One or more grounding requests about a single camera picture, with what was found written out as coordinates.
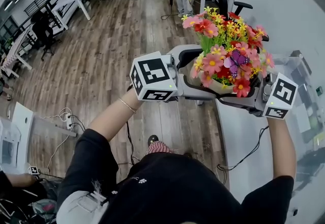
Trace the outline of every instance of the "wooden floor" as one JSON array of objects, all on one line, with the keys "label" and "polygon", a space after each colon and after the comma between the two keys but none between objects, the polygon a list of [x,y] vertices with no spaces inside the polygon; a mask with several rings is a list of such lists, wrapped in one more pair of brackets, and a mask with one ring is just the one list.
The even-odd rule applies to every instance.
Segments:
[{"label": "wooden floor", "polygon": [[[33,70],[18,71],[21,77],[13,81],[15,100],[10,105],[1,101],[2,114],[4,110],[12,111],[16,101],[43,117],[69,107],[87,126],[125,93],[135,57],[154,51],[167,53],[179,44],[198,43],[194,33],[182,28],[177,16],[160,19],[170,14],[169,0],[90,0],[88,10],[90,21],[81,10],[76,12],[69,30],[59,37],[62,42],[54,46],[54,56],[47,55],[42,62],[41,51],[31,55]],[[58,118],[49,120],[64,125]],[[218,163],[223,163],[212,102],[202,106],[184,99],[178,103],[147,102],[129,123],[137,158],[144,156],[147,139],[155,134],[175,153],[193,151],[213,172]],[[79,126],[75,131],[82,133]],[[36,130],[30,143],[30,164],[45,171],[51,154],[64,138]],[[70,137],[60,147],[50,165],[51,174],[65,175],[76,141]],[[111,148],[118,163],[130,162],[126,126],[111,141]],[[118,180],[126,177],[130,167],[120,165]]]}]

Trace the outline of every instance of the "yellow flower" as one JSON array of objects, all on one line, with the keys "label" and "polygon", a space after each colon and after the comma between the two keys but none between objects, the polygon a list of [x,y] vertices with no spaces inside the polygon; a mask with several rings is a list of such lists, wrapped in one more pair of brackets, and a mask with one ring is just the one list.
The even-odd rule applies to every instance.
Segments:
[{"label": "yellow flower", "polygon": [[204,7],[204,11],[207,11],[208,13],[210,13],[211,12],[211,7]]},{"label": "yellow flower", "polygon": [[182,20],[185,21],[187,18],[187,15],[183,15]]}]

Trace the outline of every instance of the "flower pot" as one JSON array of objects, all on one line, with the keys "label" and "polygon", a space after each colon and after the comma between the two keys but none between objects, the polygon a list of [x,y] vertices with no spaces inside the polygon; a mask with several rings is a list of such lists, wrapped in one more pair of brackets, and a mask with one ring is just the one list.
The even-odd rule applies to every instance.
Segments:
[{"label": "flower pot", "polygon": [[[199,72],[199,76],[195,79],[191,79],[191,82],[194,83],[194,85],[200,85],[201,84],[201,80],[200,77],[202,76],[203,71]],[[224,95],[224,94],[230,94],[233,92],[233,87],[234,86],[224,86],[222,85],[220,82],[213,80],[211,85],[209,86],[209,89],[213,90],[214,92],[218,93],[219,95]]]}]

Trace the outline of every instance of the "ceiling light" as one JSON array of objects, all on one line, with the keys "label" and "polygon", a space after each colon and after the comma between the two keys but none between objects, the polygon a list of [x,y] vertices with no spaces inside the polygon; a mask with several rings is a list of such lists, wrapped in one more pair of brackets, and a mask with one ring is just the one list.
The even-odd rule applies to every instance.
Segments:
[{"label": "ceiling light", "polygon": [[12,1],[7,2],[6,7],[5,7],[5,11],[9,8],[9,6],[10,6],[11,4],[12,4]]}]

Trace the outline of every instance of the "black cable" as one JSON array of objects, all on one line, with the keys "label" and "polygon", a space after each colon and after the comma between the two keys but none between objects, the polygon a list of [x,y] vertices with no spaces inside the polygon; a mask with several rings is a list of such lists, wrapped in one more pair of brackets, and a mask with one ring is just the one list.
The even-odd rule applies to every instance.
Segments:
[{"label": "black cable", "polygon": [[133,143],[132,143],[132,139],[131,139],[131,135],[130,135],[130,128],[128,126],[128,121],[126,122],[126,129],[127,129],[127,138],[128,140],[130,141],[131,143],[131,164],[134,165],[134,160],[133,160],[133,152],[134,152],[134,146],[133,146]]},{"label": "black cable", "polygon": [[171,6],[171,14],[170,14],[170,15],[162,15],[162,16],[160,17],[161,20],[166,20],[166,19],[168,19],[168,18],[171,17],[171,16],[178,15],[178,14],[173,14],[173,0],[170,0],[169,5]]},{"label": "black cable", "polygon": [[231,170],[233,170],[234,168],[236,168],[239,164],[241,164],[246,158],[248,158],[251,154],[253,154],[254,152],[256,152],[257,150],[258,150],[258,148],[259,148],[259,144],[260,144],[260,141],[261,141],[261,137],[262,137],[262,135],[263,135],[263,133],[264,133],[264,131],[266,130],[266,129],[268,129],[269,128],[269,126],[267,126],[267,127],[265,127],[265,128],[263,128],[263,129],[261,129],[260,131],[259,131],[259,136],[258,136],[258,142],[257,142],[257,144],[255,145],[255,147],[253,148],[253,150],[250,152],[250,153],[248,153],[244,158],[242,158],[236,165],[234,165],[234,166],[230,166],[230,167],[228,167],[228,166],[222,166],[221,164],[218,164],[217,165],[217,169],[219,169],[220,171],[223,171],[223,175],[224,175],[224,179],[223,179],[223,184],[225,185],[225,183],[226,183],[226,180],[227,180],[227,172],[229,172],[229,171],[231,171]]},{"label": "black cable", "polygon": [[86,131],[86,128],[85,128],[84,124],[81,122],[81,120],[79,119],[79,117],[77,117],[76,115],[71,115],[71,116],[76,117],[76,119],[82,124],[84,131]]},{"label": "black cable", "polygon": [[64,180],[64,178],[62,178],[62,177],[58,177],[58,176],[55,176],[55,175],[46,174],[46,173],[41,173],[41,172],[40,172],[40,174],[43,174],[43,175],[46,175],[46,176],[55,177],[55,178],[58,178],[58,179],[62,179],[62,180]]}]

